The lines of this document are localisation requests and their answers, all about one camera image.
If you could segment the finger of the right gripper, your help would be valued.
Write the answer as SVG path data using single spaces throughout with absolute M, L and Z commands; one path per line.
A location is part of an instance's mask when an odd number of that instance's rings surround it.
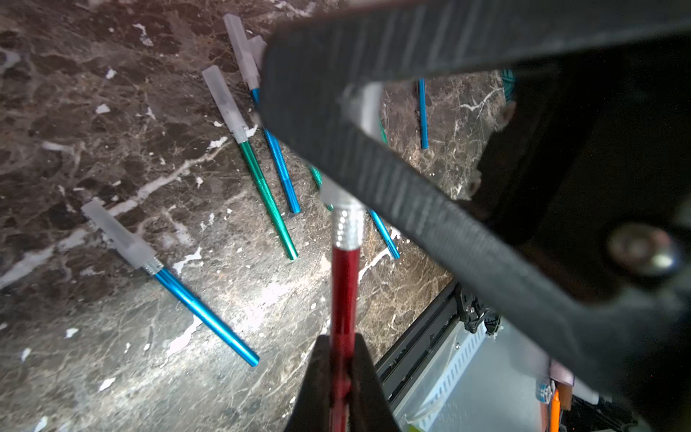
M 279 27 L 263 105 L 334 104 L 347 88 L 479 71 L 690 32 L 687 1 L 390 1 Z

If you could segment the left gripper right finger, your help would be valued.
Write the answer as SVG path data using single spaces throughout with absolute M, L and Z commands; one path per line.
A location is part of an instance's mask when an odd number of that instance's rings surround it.
M 350 368 L 350 427 L 352 431 L 395 431 L 398 424 L 390 411 L 365 339 L 356 334 Z

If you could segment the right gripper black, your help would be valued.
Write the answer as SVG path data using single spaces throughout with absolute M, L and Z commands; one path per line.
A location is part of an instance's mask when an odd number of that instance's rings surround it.
M 365 134 L 346 91 L 266 108 L 262 90 L 262 117 L 591 387 L 688 388 L 689 34 L 492 64 L 515 72 L 516 110 L 480 159 L 478 221 Z

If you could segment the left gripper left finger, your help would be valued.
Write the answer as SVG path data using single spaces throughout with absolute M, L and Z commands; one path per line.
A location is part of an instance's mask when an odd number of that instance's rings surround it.
M 329 431 L 331 406 L 330 340 L 316 339 L 308 367 L 285 432 Z

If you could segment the red carving knife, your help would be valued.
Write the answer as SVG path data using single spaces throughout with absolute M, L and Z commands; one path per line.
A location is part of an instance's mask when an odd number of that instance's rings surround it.
M 365 207 L 329 177 L 320 196 L 331 212 L 332 302 L 330 323 L 331 408 L 329 429 L 346 431 L 350 369 L 356 345 L 356 298 Z

